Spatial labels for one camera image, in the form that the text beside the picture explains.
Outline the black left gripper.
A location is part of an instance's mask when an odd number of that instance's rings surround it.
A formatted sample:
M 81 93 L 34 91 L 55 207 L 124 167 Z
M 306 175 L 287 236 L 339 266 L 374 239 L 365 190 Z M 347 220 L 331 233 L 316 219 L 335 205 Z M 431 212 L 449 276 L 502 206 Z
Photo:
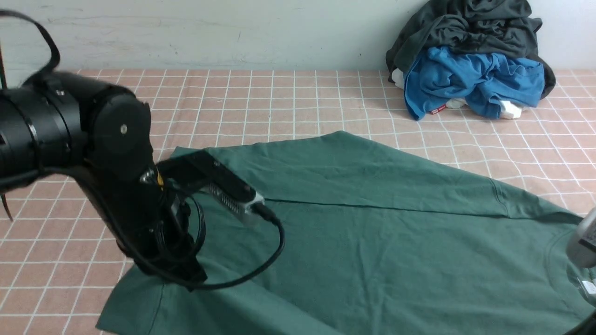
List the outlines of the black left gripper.
M 196 290 L 207 274 L 196 258 L 206 239 L 202 206 L 178 186 L 127 186 L 130 207 L 142 210 L 135 238 L 147 259 L 140 269 L 171 283 Z

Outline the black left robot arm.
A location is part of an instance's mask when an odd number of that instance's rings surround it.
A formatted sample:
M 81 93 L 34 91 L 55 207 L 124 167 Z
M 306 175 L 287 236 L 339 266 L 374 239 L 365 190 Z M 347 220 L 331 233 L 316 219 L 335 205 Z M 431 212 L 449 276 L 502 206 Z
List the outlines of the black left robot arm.
M 164 186 L 149 104 L 125 87 L 68 72 L 1 92 L 1 192 L 71 177 L 124 255 L 147 275 L 193 290 L 207 279 L 191 210 Z

